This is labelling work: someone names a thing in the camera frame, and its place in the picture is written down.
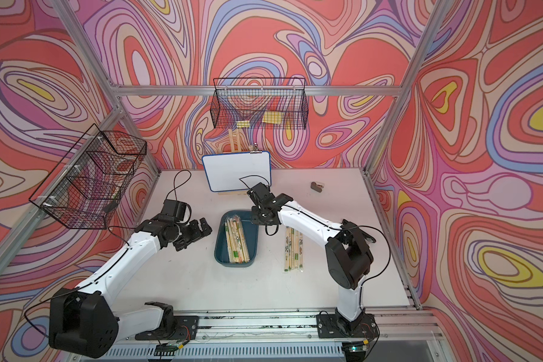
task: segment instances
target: bamboo chopsticks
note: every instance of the bamboo chopsticks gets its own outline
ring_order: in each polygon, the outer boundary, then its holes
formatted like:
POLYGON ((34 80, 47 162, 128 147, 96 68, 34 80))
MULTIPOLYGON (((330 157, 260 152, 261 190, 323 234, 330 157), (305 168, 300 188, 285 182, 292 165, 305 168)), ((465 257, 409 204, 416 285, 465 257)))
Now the bamboo chopsticks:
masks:
POLYGON ((225 236, 227 237, 227 254, 230 263, 249 262, 249 252, 246 245, 246 236, 239 216, 234 215, 225 221, 225 236))
POLYGON ((303 271, 302 252, 302 233, 290 227, 285 228, 285 272, 295 269, 303 271))

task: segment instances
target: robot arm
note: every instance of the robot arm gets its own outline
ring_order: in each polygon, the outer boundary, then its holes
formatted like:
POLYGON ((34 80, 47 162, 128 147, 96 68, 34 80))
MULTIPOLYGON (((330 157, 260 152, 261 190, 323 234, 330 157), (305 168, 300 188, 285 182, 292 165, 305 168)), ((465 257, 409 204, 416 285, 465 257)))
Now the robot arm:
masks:
POLYGON ((212 229, 207 221, 182 222, 188 205, 165 200, 163 210, 145 220, 119 251, 75 289, 61 288, 50 303, 49 345, 83 356, 99 358, 116 340, 152 331, 157 338, 173 334, 173 308, 146 303, 133 312, 116 314, 112 305, 137 270, 159 250, 173 243, 182 250, 212 229))
POLYGON ((358 225, 343 220, 341 224, 326 220, 306 210, 286 194, 275 197, 262 183, 247 192, 254 203, 251 221, 257 225, 284 224, 309 237, 326 250, 328 271, 340 285, 336 314, 339 328, 349 334, 360 322, 362 313, 358 282, 370 271, 374 260, 368 243, 376 239, 358 225))

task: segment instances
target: wire basket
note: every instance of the wire basket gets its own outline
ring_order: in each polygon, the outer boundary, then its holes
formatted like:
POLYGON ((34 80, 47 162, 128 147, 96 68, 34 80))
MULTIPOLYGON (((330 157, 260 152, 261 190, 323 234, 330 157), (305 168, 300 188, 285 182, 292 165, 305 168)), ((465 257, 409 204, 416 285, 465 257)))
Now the wire basket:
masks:
POLYGON ((144 140, 99 130, 42 202, 30 201, 68 229, 106 229, 146 154, 144 140))
POLYGON ((214 128, 306 129, 304 78, 215 78, 214 128))

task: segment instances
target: whiteboard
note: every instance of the whiteboard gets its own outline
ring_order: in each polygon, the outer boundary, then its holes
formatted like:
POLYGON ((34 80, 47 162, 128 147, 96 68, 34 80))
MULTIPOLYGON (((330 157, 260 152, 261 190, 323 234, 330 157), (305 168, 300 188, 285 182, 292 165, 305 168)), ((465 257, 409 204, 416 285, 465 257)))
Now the whiteboard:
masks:
MULTIPOLYGON (((261 176, 270 186, 272 184, 272 164, 267 151, 205 155, 202 161, 209 188, 213 192, 246 190, 240 178, 250 175, 261 176)), ((247 177, 243 182, 249 187, 258 183, 266 184, 261 177, 247 177)))

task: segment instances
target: blue tray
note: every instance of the blue tray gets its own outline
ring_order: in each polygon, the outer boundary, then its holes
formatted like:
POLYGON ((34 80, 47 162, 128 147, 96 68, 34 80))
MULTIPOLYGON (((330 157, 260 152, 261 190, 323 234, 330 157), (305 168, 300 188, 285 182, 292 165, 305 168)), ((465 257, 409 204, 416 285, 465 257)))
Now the blue tray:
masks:
POLYGON ((231 268, 246 268, 253 263, 255 254, 258 251, 258 231, 259 227, 251 223, 250 210, 232 210, 224 213, 219 223, 219 231, 217 232, 217 241, 215 242, 215 251, 213 253, 215 260, 223 266, 231 268), (249 261, 247 263, 230 263, 229 255, 227 254, 227 237, 225 236, 225 220, 233 215, 238 215, 243 226, 243 234, 246 237, 247 252, 249 261))

